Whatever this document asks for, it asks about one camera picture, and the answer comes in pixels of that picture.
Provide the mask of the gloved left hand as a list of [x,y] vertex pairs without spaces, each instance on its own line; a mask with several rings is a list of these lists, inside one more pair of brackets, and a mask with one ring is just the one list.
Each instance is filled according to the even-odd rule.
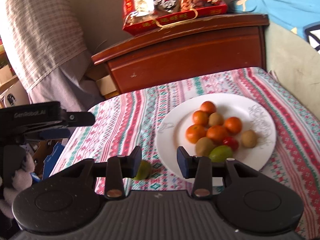
[[32,156],[24,148],[7,145],[1,154],[1,213],[14,217],[12,204],[16,196],[32,185],[31,173],[35,165]]

